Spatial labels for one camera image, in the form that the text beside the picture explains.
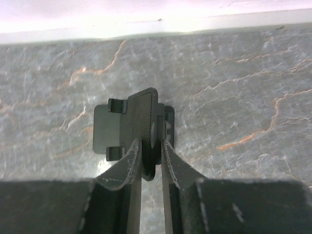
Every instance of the stone tabletop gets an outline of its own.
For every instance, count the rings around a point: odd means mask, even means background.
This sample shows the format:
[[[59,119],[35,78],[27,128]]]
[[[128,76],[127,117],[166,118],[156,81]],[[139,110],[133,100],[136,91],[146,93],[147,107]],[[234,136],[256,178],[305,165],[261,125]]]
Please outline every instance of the stone tabletop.
[[[0,47],[0,178],[95,177],[93,110],[155,87],[175,147],[211,178],[312,188],[312,28]],[[160,168],[141,233],[164,233]]]

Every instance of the marble surface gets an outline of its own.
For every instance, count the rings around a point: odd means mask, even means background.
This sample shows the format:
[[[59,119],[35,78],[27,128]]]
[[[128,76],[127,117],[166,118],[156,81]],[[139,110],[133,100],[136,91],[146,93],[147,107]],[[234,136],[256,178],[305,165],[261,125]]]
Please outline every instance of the marble surface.
[[[176,113],[176,151],[212,178],[312,188],[312,28],[0,47],[0,178],[95,177],[93,109],[148,87]],[[141,233],[164,233],[160,168]]]

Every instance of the black bracket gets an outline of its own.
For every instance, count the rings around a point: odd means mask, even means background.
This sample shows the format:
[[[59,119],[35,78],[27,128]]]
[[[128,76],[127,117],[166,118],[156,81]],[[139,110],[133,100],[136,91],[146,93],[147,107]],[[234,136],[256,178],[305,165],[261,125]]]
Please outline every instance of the black bracket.
[[[161,142],[174,146],[175,111],[158,103],[155,88],[148,88],[127,100],[108,100],[94,110],[93,150],[106,154],[107,161],[124,157],[135,139],[142,140],[142,178],[150,181],[155,176],[155,165],[160,164]]]

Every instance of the gray marble countertop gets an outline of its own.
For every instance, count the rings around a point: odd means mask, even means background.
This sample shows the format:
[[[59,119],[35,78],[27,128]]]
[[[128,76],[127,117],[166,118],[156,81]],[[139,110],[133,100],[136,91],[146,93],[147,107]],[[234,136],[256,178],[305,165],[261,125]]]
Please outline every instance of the gray marble countertop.
[[[175,108],[176,151],[212,178],[312,188],[312,29],[0,47],[0,178],[95,177],[93,110],[148,87]],[[141,233],[164,233],[160,168]]]

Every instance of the white strip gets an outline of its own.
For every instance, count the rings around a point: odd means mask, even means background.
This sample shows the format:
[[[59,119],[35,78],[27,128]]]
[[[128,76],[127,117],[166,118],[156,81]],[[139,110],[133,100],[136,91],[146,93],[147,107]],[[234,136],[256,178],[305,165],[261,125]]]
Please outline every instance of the white strip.
[[[308,0],[2,0],[0,44],[311,25]]]

